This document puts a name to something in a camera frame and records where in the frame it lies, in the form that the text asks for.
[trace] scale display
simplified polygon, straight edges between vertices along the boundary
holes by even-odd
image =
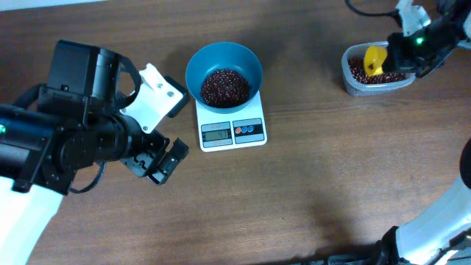
[[[228,136],[229,136],[229,132],[227,130],[206,132],[205,140],[206,141],[222,140],[222,139],[227,139]]]

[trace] blue bowl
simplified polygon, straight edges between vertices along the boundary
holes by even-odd
[[[237,107],[210,107],[201,97],[201,87],[206,77],[218,69],[236,70],[252,86],[249,99]],[[201,105],[215,113],[234,113],[244,109],[260,90],[263,79],[263,69],[257,56],[237,43],[213,43],[200,49],[190,60],[186,68],[186,86],[191,95]]]

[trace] green led light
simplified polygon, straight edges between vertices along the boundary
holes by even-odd
[[[422,42],[424,42],[424,38],[417,38],[415,42],[420,45]]]

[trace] cable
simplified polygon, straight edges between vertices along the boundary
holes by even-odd
[[[76,190],[75,188],[71,188],[70,192],[73,194],[81,194],[87,191],[90,191],[92,188],[95,188],[95,186],[98,184],[98,182],[101,180],[103,177],[103,173],[105,172],[106,169],[106,162],[101,162],[99,163],[100,170],[98,170],[98,173],[96,174],[96,177],[93,179],[93,181],[86,187],[84,187],[81,190]]]
[[[356,9],[351,3],[350,3],[350,0],[345,0],[345,4],[348,6],[348,8],[350,8],[350,10],[352,10],[353,12],[357,13],[358,15],[362,15],[362,16],[367,16],[367,17],[382,17],[382,16],[387,16],[387,17],[391,17],[391,18],[396,18],[399,13],[397,10],[395,11],[391,11],[391,12],[387,12],[387,13],[365,13],[363,11],[360,11],[358,9]]]

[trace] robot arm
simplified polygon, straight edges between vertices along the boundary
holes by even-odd
[[[135,82],[131,96],[116,90],[121,71]],[[36,99],[38,111],[26,110]],[[120,54],[60,41],[47,84],[0,105],[1,262],[25,264],[63,196],[92,189],[106,162],[120,160],[164,184],[188,147],[177,139],[167,152],[169,139],[154,128],[188,100],[184,87],[150,64],[137,72]],[[77,171],[93,163],[101,166],[97,178],[71,188]]]
[[[469,45],[471,1],[438,1],[441,17],[435,21],[430,20],[423,7],[413,6],[412,2],[400,0],[395,11],[382,14],[394,18],[403,32],[388,36],[387,51],[382,47],[370,47],[364,60],[368,75],[398,71],[424,77],[442,66],[457,46]]]

